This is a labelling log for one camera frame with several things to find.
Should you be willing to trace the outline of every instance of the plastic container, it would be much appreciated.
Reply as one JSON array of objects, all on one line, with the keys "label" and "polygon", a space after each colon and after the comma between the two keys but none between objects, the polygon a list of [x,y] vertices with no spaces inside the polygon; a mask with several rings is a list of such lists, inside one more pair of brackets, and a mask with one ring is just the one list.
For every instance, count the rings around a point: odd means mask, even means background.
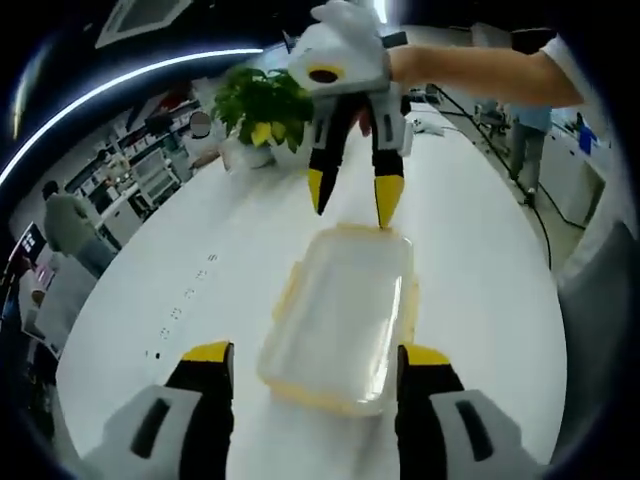
[{"label": "plastic container", "polygon": [[392,231],[320,232],[274,309],[258,375],[276,395],[352,416],[395,395],[397,346],[413,339],[413,246]]}]

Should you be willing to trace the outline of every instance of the white table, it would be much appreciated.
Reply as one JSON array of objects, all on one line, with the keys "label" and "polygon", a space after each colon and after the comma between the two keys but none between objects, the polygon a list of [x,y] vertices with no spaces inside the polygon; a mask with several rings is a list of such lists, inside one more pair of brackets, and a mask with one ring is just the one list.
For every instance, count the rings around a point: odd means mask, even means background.
[{"label": "white table", "polygon": [[[461,133],[417,136],[405,174],[392,226],[415,248],[415,340],[447,353],[464,385],[518,422],[524,446],[547,462],[564,408],[566,351],[541,246]],[[398,478],[393,403],[379,419],[338,418],[272,399],[255,373],[293,263],[322,228],[375,225],[372,184],[370,140],[354,131],[322,217],[306,177],[278,169],[227,175],[215,162],[178,191],[112,263],[67,341],[57,379],[78,453],[100,443],[107,419],[135,393],[163,383],[183,352],[230,339],[229,478]]]}]

